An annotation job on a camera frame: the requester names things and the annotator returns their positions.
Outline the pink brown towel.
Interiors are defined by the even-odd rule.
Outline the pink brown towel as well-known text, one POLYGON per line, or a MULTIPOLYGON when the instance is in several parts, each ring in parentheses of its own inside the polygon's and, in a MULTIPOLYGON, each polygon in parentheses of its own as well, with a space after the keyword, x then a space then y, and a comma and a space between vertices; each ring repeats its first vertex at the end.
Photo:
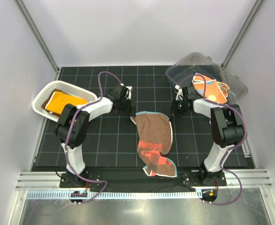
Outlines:
POLYGON ((137 154, 148 177, 176 178, 175 163, 166 157, 173 144, 173 129, 169 117, 160 112, 138 112, 130 118, 137 127, 137 154))

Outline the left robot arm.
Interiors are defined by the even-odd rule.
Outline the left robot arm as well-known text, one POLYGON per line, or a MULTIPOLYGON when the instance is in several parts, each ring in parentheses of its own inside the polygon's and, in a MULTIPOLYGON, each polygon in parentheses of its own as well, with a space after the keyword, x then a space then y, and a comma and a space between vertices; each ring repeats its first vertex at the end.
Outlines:
POLYGON ((66 172, 61 176, 61 183, 77 188, 86 184, 82 144, 86 138, 89 122, 112 111, 125 116, 136 114, 136 101, 132 99, 131 86, 121 83, 95 101, 65 105, 55 128, 55 135, 61 141, 67 163, 66 172))

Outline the yellow blue patterned towel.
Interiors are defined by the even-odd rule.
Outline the yellow blue patterned towel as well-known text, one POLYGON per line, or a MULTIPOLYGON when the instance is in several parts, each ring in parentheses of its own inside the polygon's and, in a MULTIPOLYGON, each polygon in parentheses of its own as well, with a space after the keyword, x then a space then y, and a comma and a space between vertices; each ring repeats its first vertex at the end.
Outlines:
POLYGON ((61 114, 64 107, 67 104, 77 106, 77 105, 85 105, 87 103, 89 103, 89 101, 83 98, 72 96, 62 91, 57 91, 53 94, 53 97, 51 101, 48 103, 48 105, 46 106, 46 109, 49 111, 61 114))

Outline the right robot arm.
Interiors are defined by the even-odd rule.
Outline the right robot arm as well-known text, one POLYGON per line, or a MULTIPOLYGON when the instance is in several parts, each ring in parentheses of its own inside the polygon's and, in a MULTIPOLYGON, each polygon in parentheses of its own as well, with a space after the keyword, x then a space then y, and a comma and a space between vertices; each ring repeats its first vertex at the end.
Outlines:
POLYGON ((213 145, 199 171, 192 173, 192 178, 201 186, 215 185, 222 178, 223 166, 229 154, 247 137, 240 107, 203 98, 193 86, 176 85, 175 92, 170 110, 172 116, 180 117, 188 111, 194 111, 210 119, 213 145))

